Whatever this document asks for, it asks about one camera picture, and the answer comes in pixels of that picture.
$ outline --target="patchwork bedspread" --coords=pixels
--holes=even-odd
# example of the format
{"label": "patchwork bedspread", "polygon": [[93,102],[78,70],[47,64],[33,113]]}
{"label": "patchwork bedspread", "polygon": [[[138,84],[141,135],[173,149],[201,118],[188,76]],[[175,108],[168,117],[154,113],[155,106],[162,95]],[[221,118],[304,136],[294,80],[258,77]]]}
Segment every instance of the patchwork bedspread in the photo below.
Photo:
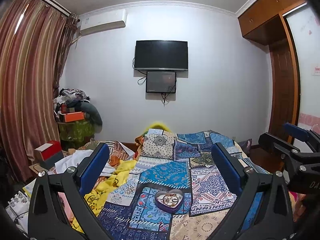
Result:
{"label": "patchwork bedspread", "polygon": [[[254,165],[230,138],[214,131],[173,134],[153,130],[144,137],[141,156],[127,183],[108,195],[98,219],[115,240],[205,240],[236,200],[229,192],[211,157],[211,147],[221,142],[243,166],[266,173]],[[155,205],[158,191],[180,189],[184,203],[175,214]],[[249,226],[258,208],[257,194],[243,225]]]}

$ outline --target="white wall-mounted air conditioner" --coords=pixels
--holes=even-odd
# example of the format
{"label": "white wall-mounted air conditioner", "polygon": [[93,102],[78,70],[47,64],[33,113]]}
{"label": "white wall-mounted air conditioner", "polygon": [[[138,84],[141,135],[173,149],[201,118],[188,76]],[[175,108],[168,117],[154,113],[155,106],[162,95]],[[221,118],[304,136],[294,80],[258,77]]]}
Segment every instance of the white wall-mounted air conditioner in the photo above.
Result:
{"label": "white wall-mounted air conditioner", "polygon": [[93,15],[85,18],[81,23],[81,36],[112,29],[124,28],[127,22],[125,9]]}

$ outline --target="blue gripper pad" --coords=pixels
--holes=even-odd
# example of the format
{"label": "blue gripper pad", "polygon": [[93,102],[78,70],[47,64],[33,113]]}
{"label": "blue gripper pad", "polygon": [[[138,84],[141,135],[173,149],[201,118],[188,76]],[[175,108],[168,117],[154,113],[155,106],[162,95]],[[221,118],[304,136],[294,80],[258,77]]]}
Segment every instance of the blue gripper pad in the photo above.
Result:
{"label": "blue gripper pad", "polygon": [[219,142],[212,146],[211,155],[230,192],[240,196],[242,193],[241,183],[244,179],[241,163],[235,157],[230,156]]}
{"label": "blue gripper pad", "polygon": [[288,122],[283,125],[283,128],[289,135],[298,139],[299,141],[307,142],[309,140],[309,134],[307,130],[304,130]]}
{"label": "blue gripper pad", "polygon": [[81,196],[92,191],[94,184],[97,182],[97,179],[109,159],[109,154],[109,146],[105,143],[99,143],[97,148],[92,152],[91,156],[94,155],[94,158],[90,161],[89,165],[80,177],[79,194]]}

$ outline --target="television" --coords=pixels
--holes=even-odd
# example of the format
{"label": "television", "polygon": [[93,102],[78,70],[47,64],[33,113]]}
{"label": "television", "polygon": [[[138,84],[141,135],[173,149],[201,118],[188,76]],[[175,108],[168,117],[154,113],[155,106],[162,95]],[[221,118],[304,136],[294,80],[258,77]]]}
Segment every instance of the television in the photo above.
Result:
{"label": "television", "polygon": [[166,93],[176,92],[177,75],[175,72],[167,71],[147,71],[147,93]]}
{"label": "television", "polygon": [[135,70],[188,70],[187,41],[136,41]]}

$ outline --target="orange box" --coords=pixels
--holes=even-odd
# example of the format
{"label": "orange box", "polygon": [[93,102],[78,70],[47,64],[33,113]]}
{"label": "orange box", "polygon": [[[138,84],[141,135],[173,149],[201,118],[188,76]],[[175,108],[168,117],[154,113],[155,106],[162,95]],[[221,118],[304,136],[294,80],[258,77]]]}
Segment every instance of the orange box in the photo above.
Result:
{"label": "orange box", "polygon": [[62,114],[60,111],[58,112],[59,119],[61,122],[73,122],[84,119],[84,112],[74,112],[68,114]]}

